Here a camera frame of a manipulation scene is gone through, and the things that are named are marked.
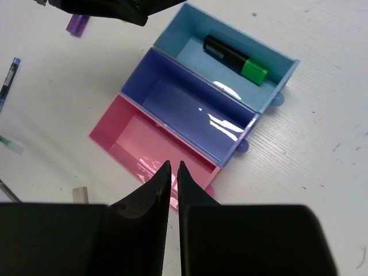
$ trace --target green cap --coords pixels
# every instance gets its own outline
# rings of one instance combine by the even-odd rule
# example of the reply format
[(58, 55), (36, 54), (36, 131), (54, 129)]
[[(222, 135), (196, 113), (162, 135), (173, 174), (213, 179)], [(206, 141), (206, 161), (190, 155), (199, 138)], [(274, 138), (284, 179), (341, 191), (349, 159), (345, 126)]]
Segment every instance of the green cap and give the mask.
[(241, 75), (254, 82), (257, 85), (261, 85), (266, 78), (269, 69), (255, 60), (248, 59), (243, 69), (241, 69)]

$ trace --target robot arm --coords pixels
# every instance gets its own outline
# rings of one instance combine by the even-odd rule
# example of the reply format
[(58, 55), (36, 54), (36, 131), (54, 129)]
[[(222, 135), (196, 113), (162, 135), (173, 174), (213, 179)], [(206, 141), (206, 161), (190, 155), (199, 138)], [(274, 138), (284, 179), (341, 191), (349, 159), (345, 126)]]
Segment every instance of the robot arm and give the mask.
[(48, 2), (71, 14), (108, 17), (144, 26), (148, 16), (168, 9), (185, 0), (35, 0), (43, 6)]

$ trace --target compartment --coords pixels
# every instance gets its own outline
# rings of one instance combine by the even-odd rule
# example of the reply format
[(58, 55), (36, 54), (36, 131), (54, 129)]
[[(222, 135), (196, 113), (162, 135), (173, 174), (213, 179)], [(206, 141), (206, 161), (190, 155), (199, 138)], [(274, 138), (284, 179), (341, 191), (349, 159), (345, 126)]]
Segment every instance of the compartment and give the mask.
[(221, 169), (121, 95), (114, 99), (90, 138), (141, 183), (146, 183), (166, 160), (170, 160), (174, 207), (176, 175), (181, 160), (203, 189)]
[(259, 114), (151, 48), (122, 93), (220, 167)]
[[(267, 79), (260, 86), (255, 85), (209, 56), (203, 50), (207, 35), (268, 67)], [(263, 113), (272, 101), (274, 105), (283, 103), (283, 96), (278, 93), (298, 65), (297, 60), (187, 3), (159, 36), (154, 47), (259, 113)]]

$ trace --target white table surface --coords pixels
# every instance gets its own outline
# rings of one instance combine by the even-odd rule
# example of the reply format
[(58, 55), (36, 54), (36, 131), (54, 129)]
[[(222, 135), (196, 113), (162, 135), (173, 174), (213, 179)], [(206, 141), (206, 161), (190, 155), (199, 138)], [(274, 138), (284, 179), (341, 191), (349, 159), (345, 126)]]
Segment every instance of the white table surface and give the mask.
[[(368, 275), (368, 1), (195, 0), (192, 3), (301, 60), (251, 132), (250, 150), (215, 180), (224, 204), (299, 203), (318, 216), (340, 275)], [(178, 7), (141, 28), (92, 18), (81, 39), (70, 15), (33, 0), (0, 0), (0, 78), (22, 63), (0, 115), (0, 178), (23, 201), (112, 204), (138, 187), (88, 134)], [(170, 212), (164, 275), (180, 275)]]

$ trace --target blue pen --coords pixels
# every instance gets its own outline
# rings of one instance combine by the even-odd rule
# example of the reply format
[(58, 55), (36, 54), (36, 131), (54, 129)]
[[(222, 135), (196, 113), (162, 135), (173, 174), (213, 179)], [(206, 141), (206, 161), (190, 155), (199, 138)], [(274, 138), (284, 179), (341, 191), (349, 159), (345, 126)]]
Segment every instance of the blue pen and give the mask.
[(5, 103), (6, 96), (9, 93), (10, 86), (13, 83), (13, 79), (16, 75), (16, 72), (18, 70), (18, 66), (19, 66), (20, 63), (21, 63), (21, 60), (15, 57), (13, 59), (13, 63), (10, 66), (9, 72), (7, 73), (4, 84), (3, 84), (2, 88), (1, 88), (1, 91), (0, 91), (0, 112), (2, 110), (2, 107), (3, 107), (4, 103)]

